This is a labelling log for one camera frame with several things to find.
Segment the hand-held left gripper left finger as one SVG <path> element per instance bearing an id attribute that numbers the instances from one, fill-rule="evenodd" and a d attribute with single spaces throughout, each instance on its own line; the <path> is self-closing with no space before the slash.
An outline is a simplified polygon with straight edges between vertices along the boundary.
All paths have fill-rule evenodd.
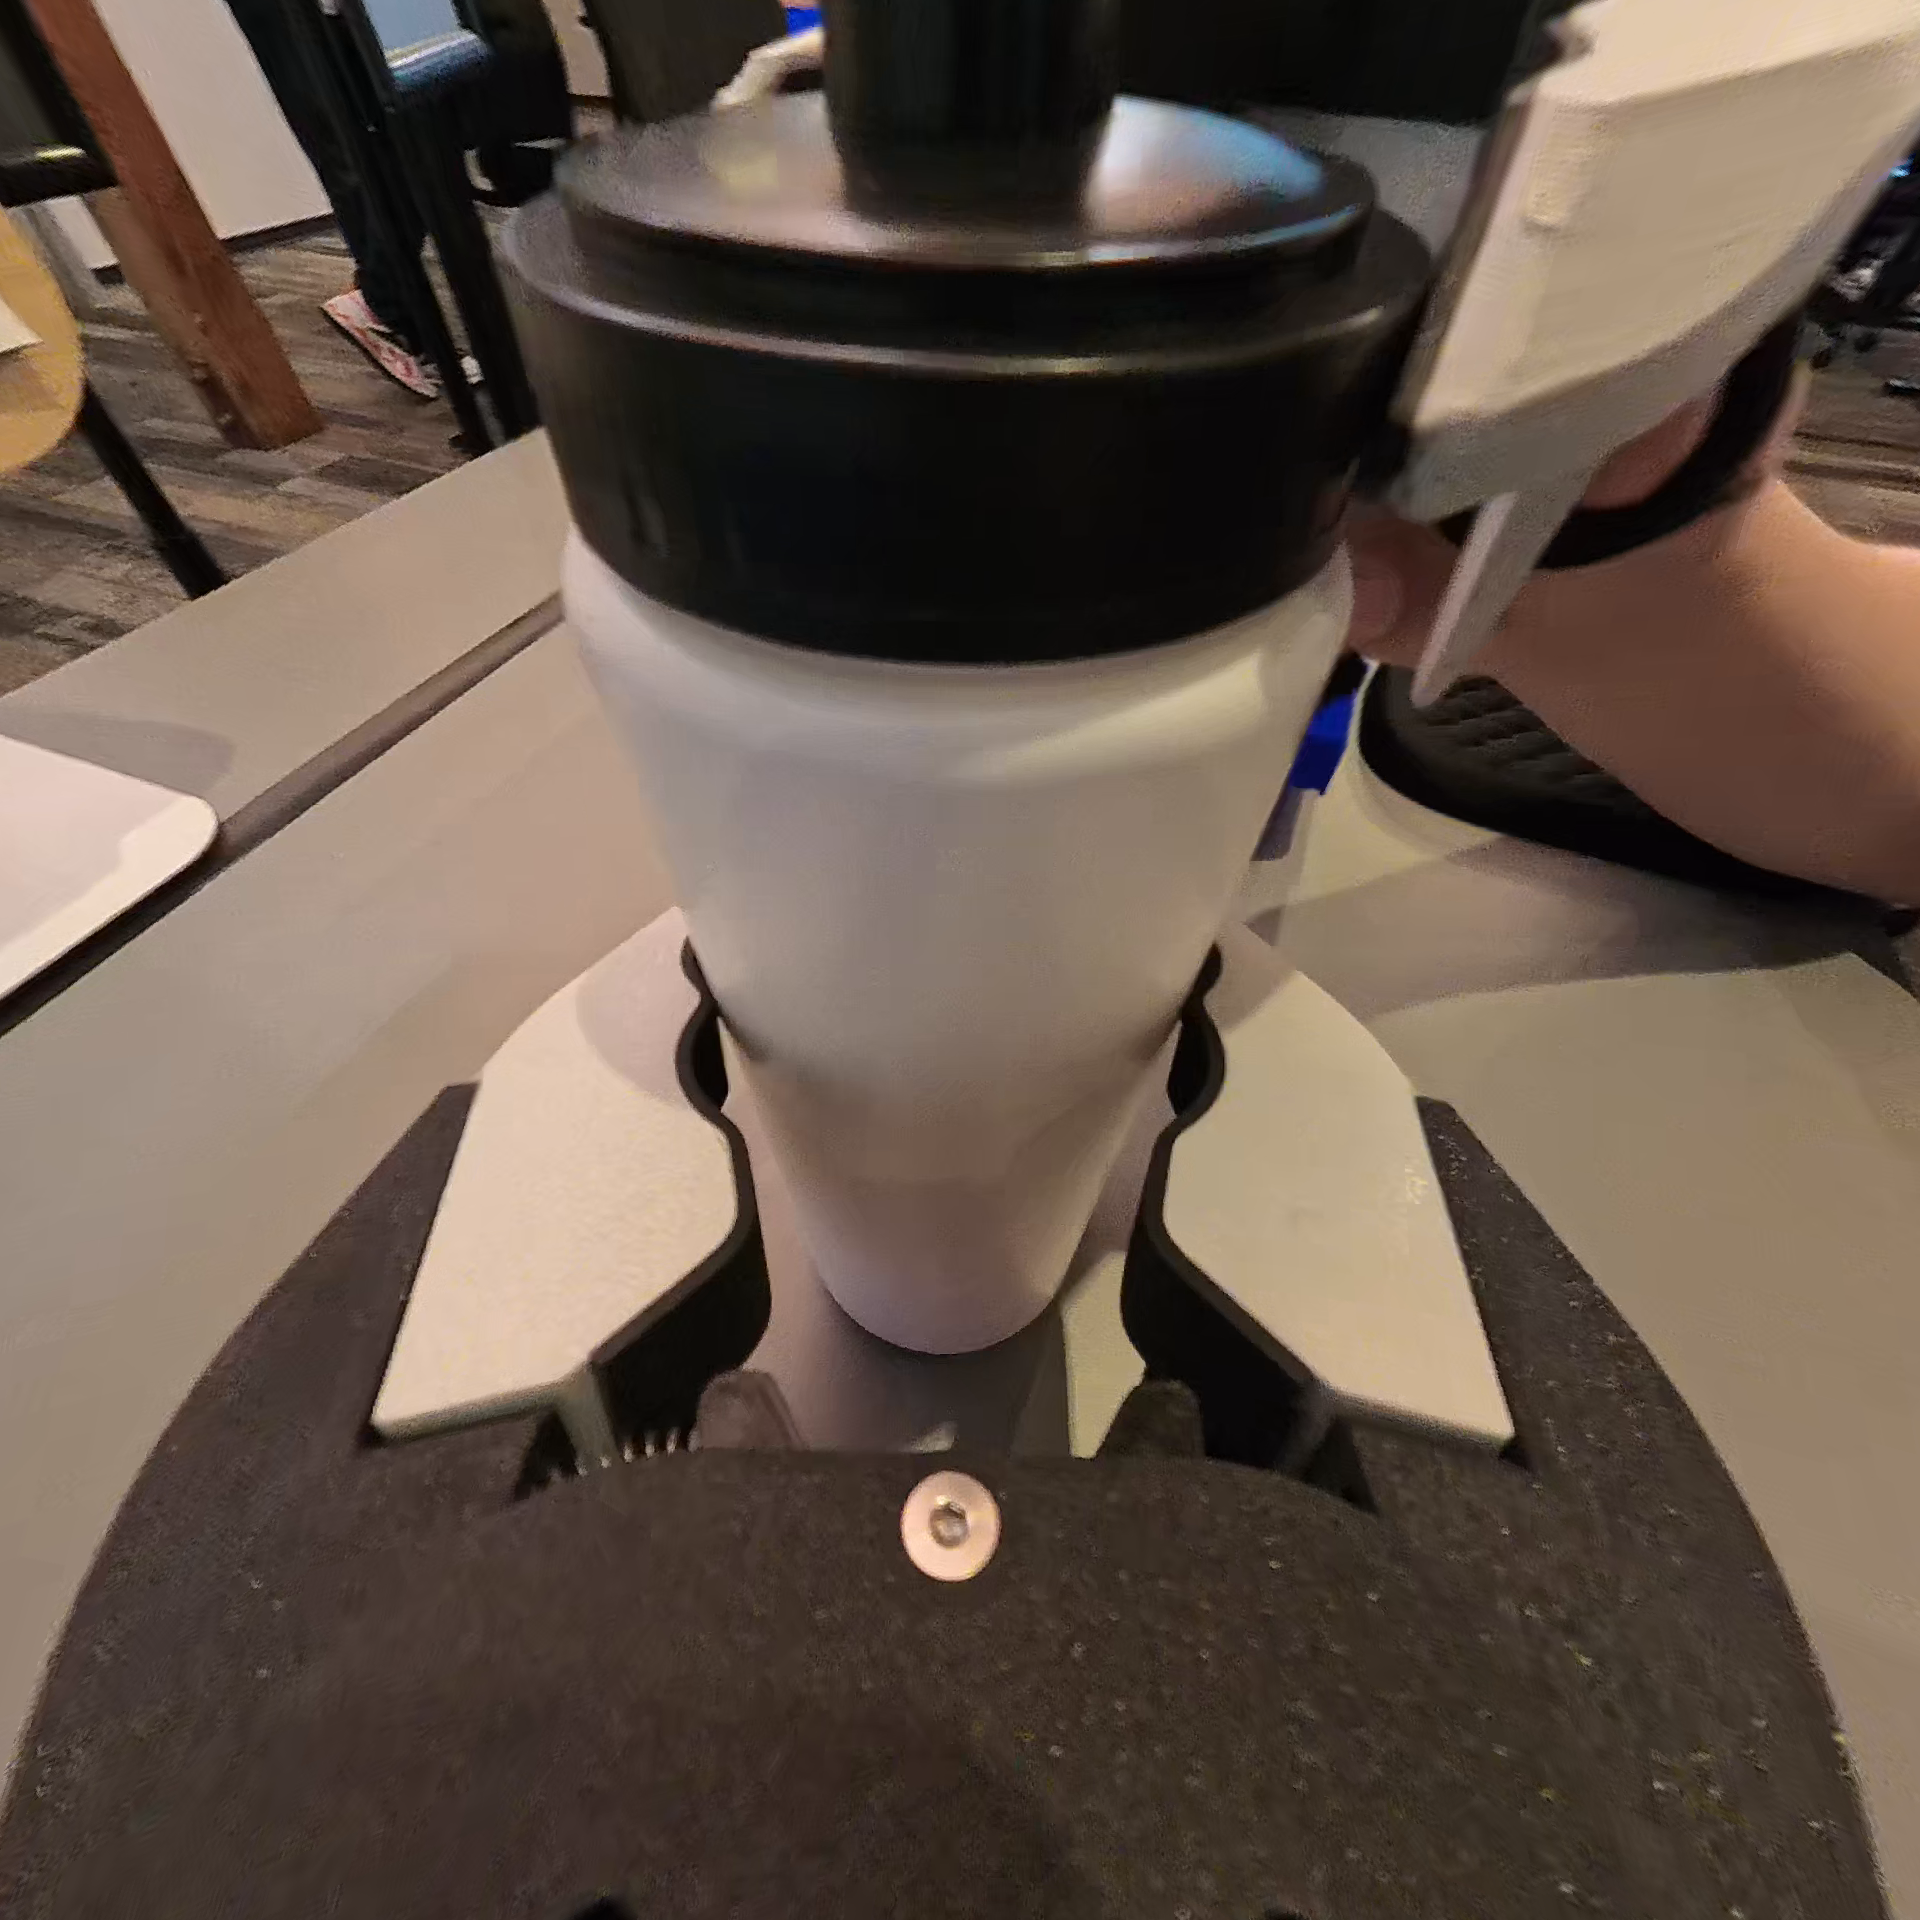
<path id="1" fill-rule="evenodd" d="M 729 1086 L 677 909 L 550 993 L 472 1087 L 370 1430 L 549 1420 L 584 1467 L 687 1445 L 770 1326 Z"/>

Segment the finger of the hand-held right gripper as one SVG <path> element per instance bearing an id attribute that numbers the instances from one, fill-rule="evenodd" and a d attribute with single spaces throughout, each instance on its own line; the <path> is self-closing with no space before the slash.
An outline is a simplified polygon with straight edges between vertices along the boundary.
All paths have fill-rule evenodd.
<path id="1" fill-rule="evenodd" d="M 822 86 L 824 33 L 784 33 L 746 55 L 737 75 L 710 96 L 710 107 L 740 107 L 787 90 Z"/>

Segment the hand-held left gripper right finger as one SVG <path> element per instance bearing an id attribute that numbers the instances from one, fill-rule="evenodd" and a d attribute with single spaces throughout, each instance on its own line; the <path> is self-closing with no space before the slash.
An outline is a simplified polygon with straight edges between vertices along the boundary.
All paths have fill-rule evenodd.
<path id="1" fill-rule="evenodd" d="M 1173 1027 L 1120 1322 L 1220 1466 L 1359 1500 L 1362 1435 L 1474 1460 L 1517 1436 L 1407 1076 L 1246 926 Z"/>

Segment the black bottle lid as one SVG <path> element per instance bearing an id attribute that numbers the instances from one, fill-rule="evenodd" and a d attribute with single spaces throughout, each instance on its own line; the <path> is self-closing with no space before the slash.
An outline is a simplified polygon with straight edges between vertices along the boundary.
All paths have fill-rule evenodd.
<path id="1" fill-rule="evenodd" d="M 1060 662 L 1330 560 L 1432 285 L 1353 160 L 1123 96 L 1109 2 L 824 2 L 822 89 L 574 146 L 499 239 L 580 543 L 813 655 Z"/>

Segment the blue plastic bin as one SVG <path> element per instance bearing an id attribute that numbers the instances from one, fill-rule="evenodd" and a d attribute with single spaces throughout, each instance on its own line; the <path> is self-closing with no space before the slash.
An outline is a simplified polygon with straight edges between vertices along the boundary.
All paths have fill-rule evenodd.
<path id="1" fill-rule="evenodd" d="M 1274 799 L 1264 825 L 1259 829 L 1253 862 L 1283 860 L 1292 849 L 1309 796 L 1329 790 L 1330 777 L 1337 775 L 1337 766 L 1346 753 L 1357 693 L 1366 685 L 1369 670 L 1369 662 L 1353 655 L 1342 655 L 1330 667 L 1326 685 L 1319 687 L 1317 706 L 1309 715 L 1309 727 L 1287 766 L 1280 796 Z"/>

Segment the white plastic bottle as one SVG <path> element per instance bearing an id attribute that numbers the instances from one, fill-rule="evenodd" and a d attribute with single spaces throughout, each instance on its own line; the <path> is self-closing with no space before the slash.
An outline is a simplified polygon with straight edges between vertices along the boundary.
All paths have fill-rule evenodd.
<path id="1" fill-rule="evenodd" d="M 816 1276 L 916 1355 L 1013 1337 L 1342 652 L 1346 553 L 1213 632 L 993 666 L 720 627 L 576 532 L 559 579 Z"/>

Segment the person's right forearm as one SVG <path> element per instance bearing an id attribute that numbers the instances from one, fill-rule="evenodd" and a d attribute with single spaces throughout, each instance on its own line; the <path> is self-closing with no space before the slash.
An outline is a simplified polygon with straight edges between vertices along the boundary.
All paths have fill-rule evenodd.
<path id="1" fill-rule="evenodd" d="M 1914 909 L 1916 552 L 1853 543 L 1872 565 L 1860 607 L 1807 643 L 1589 659 L 1510 693 L 1703 843 Z"/>

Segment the person's right hand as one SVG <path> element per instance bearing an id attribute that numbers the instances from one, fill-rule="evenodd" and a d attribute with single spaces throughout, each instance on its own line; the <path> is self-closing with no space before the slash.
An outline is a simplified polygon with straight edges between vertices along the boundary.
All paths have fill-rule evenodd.
<path id="1" fill-rule="evenodd" d="M 1522 693 L 1530 682 L 1572 682 L 1592 659 L 1622 670 L 1690 643 L 1707 657 L 1807 643 L 1836 615 L 1857 610 L 1872 553 L 1786 482 L 1803 397 L 1796 379 L 1727 506 L 1619 560 L 1536 569 L 1466 670 Z M 1350 652 L 1417 666 L 1437 635 L 1457 552 L 1434 529 L 1369 509 L 1349 519 L 1349 560 Z"/>

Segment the black mesh office chair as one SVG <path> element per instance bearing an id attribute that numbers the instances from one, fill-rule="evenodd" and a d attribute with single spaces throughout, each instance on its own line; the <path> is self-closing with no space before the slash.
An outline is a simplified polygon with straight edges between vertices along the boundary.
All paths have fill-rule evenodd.
<path id="1" fill-rule="evenodd" d="M 1890 335 L 1916 335 L 1916 173 L 1894 177 L 1814 285 L 1803 360 L 1822 372 Z"/>

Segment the black framed sign easel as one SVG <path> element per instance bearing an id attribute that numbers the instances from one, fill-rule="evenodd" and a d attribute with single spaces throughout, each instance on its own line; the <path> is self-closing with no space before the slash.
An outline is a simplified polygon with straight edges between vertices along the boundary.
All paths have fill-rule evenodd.
<path id="1" fill-rule="evenodd" d="M 316 2 L 313 59 L 369 226 L 469 455 L 536 429 L 483 210 L 554 180 L 572 140 L 536 2 Z"/>

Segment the instruction board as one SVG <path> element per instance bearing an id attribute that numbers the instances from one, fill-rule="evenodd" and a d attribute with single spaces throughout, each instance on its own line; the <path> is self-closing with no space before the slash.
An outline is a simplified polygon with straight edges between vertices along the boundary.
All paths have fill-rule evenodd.
<path id="1" fill-rule="evenodd" d="M 3 210 L 3 476 L 46 457 L 83 402 L 83 342 L 33 239 Z"/>

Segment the wooden post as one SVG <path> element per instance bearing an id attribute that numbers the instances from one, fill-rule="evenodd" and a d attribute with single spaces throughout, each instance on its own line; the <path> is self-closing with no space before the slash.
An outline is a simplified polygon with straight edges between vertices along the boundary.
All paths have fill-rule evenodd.
<path id="1" fill-rule="evenodd" d="M 213 233 L 96 6 L 27 2 L 26 16 L 114 173 L 83 203 L 219 433 L 249 449 L 319 433 L 319 410 Z"/>

